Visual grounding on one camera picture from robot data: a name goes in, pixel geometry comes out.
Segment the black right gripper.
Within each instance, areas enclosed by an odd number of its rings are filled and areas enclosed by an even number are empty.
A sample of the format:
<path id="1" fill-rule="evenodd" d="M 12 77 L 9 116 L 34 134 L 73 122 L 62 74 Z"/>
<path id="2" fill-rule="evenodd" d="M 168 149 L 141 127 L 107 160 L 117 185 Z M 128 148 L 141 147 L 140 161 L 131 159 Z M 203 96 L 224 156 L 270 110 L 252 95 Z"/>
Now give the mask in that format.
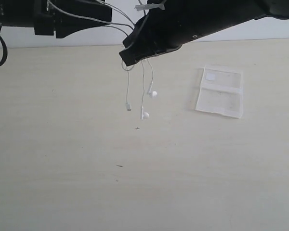
<path id="1" fill-rule="evenodd" d="M 126 66 L 183 44 L 266 16 L 262 0 L 168 0 L 164 10 L 139 19 L 119 52 Z"/>

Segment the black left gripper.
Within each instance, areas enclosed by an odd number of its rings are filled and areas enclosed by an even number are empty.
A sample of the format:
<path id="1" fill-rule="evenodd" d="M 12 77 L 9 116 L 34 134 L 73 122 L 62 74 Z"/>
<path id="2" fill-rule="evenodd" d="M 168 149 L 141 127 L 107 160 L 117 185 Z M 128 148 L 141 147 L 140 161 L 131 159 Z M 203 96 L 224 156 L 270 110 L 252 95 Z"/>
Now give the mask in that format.
<path id="1" fill-rule="evenodd" d="M 0 0 L 0 26 L 33 28 L 35 35 L 63 39 L 112 21 L 111 8 L 94 0 L 55 0 L 54 4 L 67 13 L 100 22 L 75 18 L 57 10 L 52 13 L 47 9 L 46 0 Z"/>

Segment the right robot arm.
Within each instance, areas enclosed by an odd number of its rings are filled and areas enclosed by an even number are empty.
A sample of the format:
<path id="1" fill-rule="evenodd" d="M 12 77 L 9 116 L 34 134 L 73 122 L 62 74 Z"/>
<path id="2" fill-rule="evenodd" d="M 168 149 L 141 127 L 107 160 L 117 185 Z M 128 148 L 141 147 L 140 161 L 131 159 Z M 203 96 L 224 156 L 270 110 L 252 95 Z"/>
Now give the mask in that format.
<path id="1" fill-rule="evenodd" d="M 166 0 L 151 9 L 123 41 L 126 66 L 176 51 L 182 45 L 266 17 L 289 20 L 289 0 Z"/>

